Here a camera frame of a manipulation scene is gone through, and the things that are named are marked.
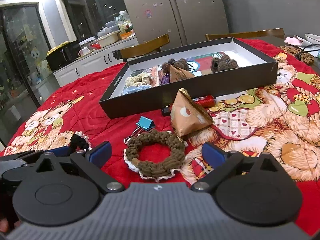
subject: chair backrest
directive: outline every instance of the chair backrest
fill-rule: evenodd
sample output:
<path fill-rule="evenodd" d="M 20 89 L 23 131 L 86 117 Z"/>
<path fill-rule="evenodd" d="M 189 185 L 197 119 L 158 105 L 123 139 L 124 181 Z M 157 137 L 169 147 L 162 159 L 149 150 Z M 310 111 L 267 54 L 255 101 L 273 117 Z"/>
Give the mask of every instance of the chair backrest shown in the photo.
<path fill-rule="evenodd" d="M 170 43 L 169 35 L 165 34 L 154 40 L 147 41 L 133 47 L 121 49 L 121 57 L 124 62 L 126 62 L 127 58 L 140 57 L 153 51 L 160 52 L 160 48 L 168 43 Z"/>
<path fill-rule="evenodd" d="M 281 39 L 284 39 L 284 30 L 283 28 L 257 31 L 257 32 L 245 32 L 245 33 L 228 33 L 228 34 L 206 34 L 205 37 L 207 41 L 222 39 L 222 38 L 257 38 L 257 37 L 266 37 L 266 36 L 275 36 Z"/>

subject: blue crochet piece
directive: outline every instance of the blue crochet piece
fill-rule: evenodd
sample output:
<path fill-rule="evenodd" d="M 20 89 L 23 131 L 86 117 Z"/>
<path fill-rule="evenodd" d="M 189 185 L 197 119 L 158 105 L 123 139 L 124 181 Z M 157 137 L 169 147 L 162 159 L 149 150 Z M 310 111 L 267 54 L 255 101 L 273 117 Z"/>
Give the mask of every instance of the blue crochet piece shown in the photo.
<path fill-rule="evenodd" d="M 126 89 L 124 89 L 122 91 L 122 95 L 131 94 L 131 93 L 138 92 L 138 91 L 141 91 L 141 90 L 145 90 L 145 89 L 148 89 L 148 88 L 151 88 L 151 87 L 152 87 L 151 85 L 142 85 L 142 86 L 139 86 L 139 87 L 130 86 L 130 87 L 127 87 Z"/>

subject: brown paper packet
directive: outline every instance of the brown paper packet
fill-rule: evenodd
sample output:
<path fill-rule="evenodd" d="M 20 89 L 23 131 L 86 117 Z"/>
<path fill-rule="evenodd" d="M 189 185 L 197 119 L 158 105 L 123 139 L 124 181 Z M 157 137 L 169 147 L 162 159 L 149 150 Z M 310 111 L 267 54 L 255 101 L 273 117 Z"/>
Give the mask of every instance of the brown paper packet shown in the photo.
<path fill-rule="evenodd" d="M 184 88 L 178 90 L 170 116 L 171 125 L 179 137 L 201 130 L 213 123 L 208 112 L 194 103 Z"/>
<path fill-rule="evenodd" d="M 189 71 L 174 67 L 172 65 L 170 66 L 170 83 L 193 77 L 195 77 L 195 75 Z"/>

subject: mug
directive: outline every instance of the mug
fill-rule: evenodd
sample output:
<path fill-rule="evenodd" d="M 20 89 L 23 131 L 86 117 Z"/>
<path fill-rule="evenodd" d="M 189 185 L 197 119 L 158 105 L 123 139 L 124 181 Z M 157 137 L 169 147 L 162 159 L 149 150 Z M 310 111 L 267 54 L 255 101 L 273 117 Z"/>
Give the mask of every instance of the mug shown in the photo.
<path fill-rule="evenodd" d="M 88 53 L 90 53 L 90 49 L 88 49 L 86 47 L 86 48 L 81 49 L 81 51 L 79 51 L 78 56 L 80 57 L 80 56 L 86 55 Z"/>

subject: cream crochet piece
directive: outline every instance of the cream crochet piece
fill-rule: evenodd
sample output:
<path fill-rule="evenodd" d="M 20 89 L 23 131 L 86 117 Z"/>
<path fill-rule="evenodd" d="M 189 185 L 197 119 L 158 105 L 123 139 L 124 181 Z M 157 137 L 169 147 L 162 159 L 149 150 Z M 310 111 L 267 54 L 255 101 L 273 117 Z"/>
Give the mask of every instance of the cream crochet piece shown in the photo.
<path fill-rule="evenodd" d="M 137 76 L 126 78 L 125 85 L 127 87 L 130 87 L 130 86 L 139 87 L 141 85 L 150 85 L 150 83 L 152 82 L 153 82 L 153 77 L 150 75 L 150 73 L 140 73 Z"/>

